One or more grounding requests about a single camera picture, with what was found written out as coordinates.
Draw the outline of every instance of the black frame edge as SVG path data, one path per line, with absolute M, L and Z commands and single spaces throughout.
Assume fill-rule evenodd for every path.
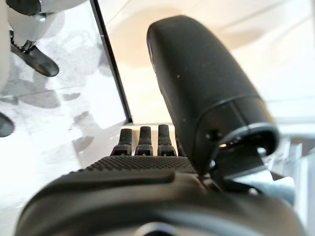
M 99 8 L 98 1 L 97 0 L 90 0 L 90 3 L 91 3 L 93 14 L 95 16 L 95 20 L 97 23 L 99 34 L 100 34 L 100 37 L 101 37 L 101 40 L 102 40 L 102 43 L 104 46 L 104 50 L 105 50 L 105 53 L 106 53 L 106 56 L 107 56 L 107 59 L 109 62 L 109 66 L 110 66 L 110 69 L 112 71 L 112 74 L 113 74 L 113 77 L 114 77 L 114 80 L 115 80 L 115 83 L 117 86 L 119 97 L 121 99 L 121 102 L 122 102 L 122 105 L 124 108 L 126 119 L 127 119 L 128 123 L 132 123 L 132 115 L 131 115 L 129 105 L 127 102 L 124 86 L 123 86 L 122 80 L 120 78 L 120 74 L 118 71 L 118 67 L 116 64 L 116 60 L 114 57 L 112 46 L 110 44 L 110 40 L 109 40 L 109 37 L 107 34 L 107 30 L 105 27 L 103 16 L 102 16 L 102 13 L 101 13 L 100 8 Z

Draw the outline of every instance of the black robotic finger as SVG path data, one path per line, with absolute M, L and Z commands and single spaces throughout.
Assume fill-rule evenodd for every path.
M 171 139 L 169 138 L 168 125 L 160 124 L 158 126 L 158 156 L 176 156 L 176 151 L 172 146 Z
M 136 156 L 149 155 L 153 156 L 153 147 L 151 142 L 151 128 L 142 126 L 140 128 L 139 143 L 135 151 Z
M 122 129 L 120 131 L 119 142 L 114 146 L 111 156 L 131 155 L 132 130 Z

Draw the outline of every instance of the robotic hand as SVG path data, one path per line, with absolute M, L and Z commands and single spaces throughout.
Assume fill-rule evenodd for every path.
M 147 42 L 179 156 L 166 125 L 158 156 L 149 127 L 134 156 L 123 129 L 111 156 L 40 190 L 15 235 L 306 235 L 290 206 L 292 185 L 258 153 L 276 150 L 276 125 L 227 49 L 185 16 L 153 23 Z

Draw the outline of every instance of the white floor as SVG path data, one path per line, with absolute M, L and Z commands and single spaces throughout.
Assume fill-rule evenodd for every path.
M 89 1 L 62 12 L 38 43 L 59 66 L 47 78 L 11 55 L 0 111 L 16 125 L 0 138 L 0 235 L 26 201 L 62 174 L 109 155 L 125 114 Z

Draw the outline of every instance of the black joint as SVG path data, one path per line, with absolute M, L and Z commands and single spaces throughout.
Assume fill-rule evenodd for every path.
M 135 155 L 153 156 L 153 147 L 151 142 L 151 128 L 142 126 L 140 128 L 139 143 L 135 151 Z

